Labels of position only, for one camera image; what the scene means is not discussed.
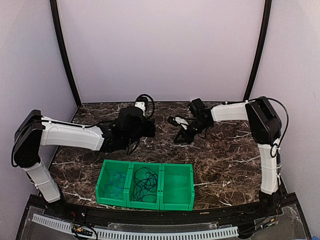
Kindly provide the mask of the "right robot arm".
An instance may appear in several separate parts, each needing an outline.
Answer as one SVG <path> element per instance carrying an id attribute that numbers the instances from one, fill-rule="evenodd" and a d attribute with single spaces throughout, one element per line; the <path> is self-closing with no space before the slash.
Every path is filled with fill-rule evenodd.
<path id="1" fill-rule="evenodd" d="M 176 115 L 167 119 L 169 124 L 180 128 L 174 138 L 176 144 L 191 144 L 196 135 L 213 127 L 217 122 L 248 122 L 260 154 L 261 185 L 259 202 L 254 211 L 260 217 L 274 212 L 283 197 L 280 149 L 288 128 L 282 126 L 282 121 L 271 104 L 273 101 L 273 98 L 261 96 L 234 103 L 226 101 L 209 108 L 197 98 L 188 104 L 191 118 Z"/>

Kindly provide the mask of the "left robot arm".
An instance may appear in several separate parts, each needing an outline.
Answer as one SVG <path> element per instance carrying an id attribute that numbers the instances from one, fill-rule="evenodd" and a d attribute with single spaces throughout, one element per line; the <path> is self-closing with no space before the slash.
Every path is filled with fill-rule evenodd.
<path id="1" fill-rule="evenodd" d="M 58 217 L 67 218 L 71 208 L 62 200 L 62 192 L 42 162 L 39 155 L 41 146 L 112 153 L 128 149 L 143 137 L 153 138 L 155 133 L 155 120 L 146 117 L 144 111 L 136 106 L 122 108 L 115 120 L 93 125 L 58 121 L 34 109 L 15 132 L 11 164 L 24 169 Z"/>

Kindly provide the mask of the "right green plastic bin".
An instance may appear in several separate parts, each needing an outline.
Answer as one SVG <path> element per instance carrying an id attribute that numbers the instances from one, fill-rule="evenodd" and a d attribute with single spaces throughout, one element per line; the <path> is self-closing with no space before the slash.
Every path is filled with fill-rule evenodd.
<path id="1" fill-rule="evenodd" d="M 163 163 L 161 166 L 161 211 L 192 211 L 195 202 L 192 164 Z"/>

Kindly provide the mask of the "green plastic bin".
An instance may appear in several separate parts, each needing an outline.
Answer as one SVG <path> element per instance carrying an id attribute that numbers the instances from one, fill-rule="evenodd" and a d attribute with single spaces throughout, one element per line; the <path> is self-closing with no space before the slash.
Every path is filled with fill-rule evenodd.
<path id="1" fill-rule="evenodd" d="M 95 187 L 100 205 L 127 207 L 127 192 L 132 163 L 105 159 Z"/>
<path id="2" fill-rule="evenodd" d="M 160 163 L 132 162 L 127 184 L 127 207 L 160 209 L 162 166 Z"/>
<path id="3" fill-rule="evenodd" d="M 192 164 L 163 163 L 161 166 L 161 211 L 192 211 L 195 202 Z"/>

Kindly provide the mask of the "middle green plastic bin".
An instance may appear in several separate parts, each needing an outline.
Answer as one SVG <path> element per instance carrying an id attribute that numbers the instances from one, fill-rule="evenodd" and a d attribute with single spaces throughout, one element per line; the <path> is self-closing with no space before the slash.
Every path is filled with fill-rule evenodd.
<path id="1" fill-rule="evenodd" d="M 160 163 L 132 162 L 127 184 L 127 207 L 160 209 L 162 166 Z"/>

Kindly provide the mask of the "left green plastic bin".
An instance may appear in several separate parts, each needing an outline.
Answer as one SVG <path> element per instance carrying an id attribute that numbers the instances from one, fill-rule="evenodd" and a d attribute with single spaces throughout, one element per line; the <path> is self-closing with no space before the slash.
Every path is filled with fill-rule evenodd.
<path id="1" fill-rule="evenodd" d="M 127 207 L 127 192 L 132 163 L 105 159 L 95 187 L 100 205 Z"/>

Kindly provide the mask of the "black front rail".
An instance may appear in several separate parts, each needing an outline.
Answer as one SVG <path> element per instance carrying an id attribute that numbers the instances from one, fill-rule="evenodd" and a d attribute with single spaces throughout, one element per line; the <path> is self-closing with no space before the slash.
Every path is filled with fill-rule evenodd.
<path id="1" fill-rule="evenodd" d="M 294 204 L 297 196 L 294 193 L 283 196 L 281 206 L 262 208 L 260 202 L 222 208 L 201 209 L 193 211 L 142 211 L 121 210 L 103 207 L 91 207 L 66 202 L 67 213 L 62 220 L 74 220 L 91 226 L 107 226 L 111 223 L 146 224 L 146 225 L 187 225 L 217 222 L 220 225 L 250 224 L 259 218 L 271 217 L 283 213 L 281 208 Z"/>

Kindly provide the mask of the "right black frame post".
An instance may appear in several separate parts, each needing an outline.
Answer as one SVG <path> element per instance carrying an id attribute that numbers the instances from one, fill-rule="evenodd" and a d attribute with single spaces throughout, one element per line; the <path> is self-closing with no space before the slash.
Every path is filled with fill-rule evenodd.
<path id="1" fill-rule="evenodd" d="M 242 99 L 243 101 L 250 99 L 250 96 L 256 81 L 256 77 L 258 74 L 258 70 L 259 70 L 259 66 L 260 66 L 260 62 L 261 62 L 261 58 L 264 50 L 265 40 L 267 36 L 271 8 L 272 8 L 272 0 L 265 0 L 256 51 L 255 51 L 250 75 L 248 78 L 248 82 L 245 88 L 244 96 Z"/>

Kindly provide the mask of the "black frame post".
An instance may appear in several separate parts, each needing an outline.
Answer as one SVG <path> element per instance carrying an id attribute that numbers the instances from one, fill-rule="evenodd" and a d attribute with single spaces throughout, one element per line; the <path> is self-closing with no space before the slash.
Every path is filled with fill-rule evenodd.
<path id="1" fill-rule="evenodd" d="M 259 66 L 260 66 L 260 62 L 261 62 L 261 58 L 264 50 L 265 40 L 267 36 L 271 8 L 272 8 L 272 0 L 265 0 L 256 51 L 255 51 L 250 75 L 248 78 L 248 82 L 245 88 L 244 96 L 242 99 L 243 101 L 250 99 L 250 96 L 256 81 L 256 77 L 258 74 L 258 70 L 259 70 Z"/>
<path id="2" fill-rule="evenodd" d="M 61 56 L 61 60 L 63 63 L 64 71 L 67 77 L 67 81 L 72 93 L 73 100 L 76 104 L 76 107 L 79 108 L 82 105 L 82 101 L 76 86 L 76 82 L 72 73 L 72 68 L 71 64 L 69 61 L 69 56 L 67 53 L 67 48 L 64 40 L 64 35 L 63 35 L 63 29 L 62 29 L 62 24 L 60 20 L 60 14 L 59 14 L 59 8 L 58 8 L 58 1 L 57 0 L 50 0 L 50 9 L 51 9 L 51 15 L 52 15 L 52 20 L 53 20 L 53 25 L 54 25 L 54 30 L 55 30 L 55 35 L 56 35 L 56 40 Z"/>

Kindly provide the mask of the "left black frame post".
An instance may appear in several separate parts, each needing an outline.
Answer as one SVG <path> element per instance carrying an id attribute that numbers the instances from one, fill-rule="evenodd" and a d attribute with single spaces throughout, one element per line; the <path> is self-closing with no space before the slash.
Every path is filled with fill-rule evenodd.
<path id="1" fill-rule="evenodd" d="M 54 25 L 54 30 L 55 30 L 55 35 L 56 35 L 56 40 L 61 56 L 61 60 L 63 63 L 64 71 L 67 77 L 67 81 L 72 93 L 73 100 L 76 104 L 76 107 L 79 108 L 82 105 L 82 101 L 76 86 L 76 82 L 72 73 L 72 68 L 71 64 L 69 61 L 69 56 L 67 53 L 67 48 L 64 40 L 64 35 L 63 35 L 63 29 L 62 29 L 62 24 L 60 20 L 60 14 L 59 14 L 59 8 L 58 8 L 58 1 L 57 0 L 50 0 L 50 9 L 51 9 L 51 15 L 52 15 L 52 20 L 53 20 L 53 25 Z"/>

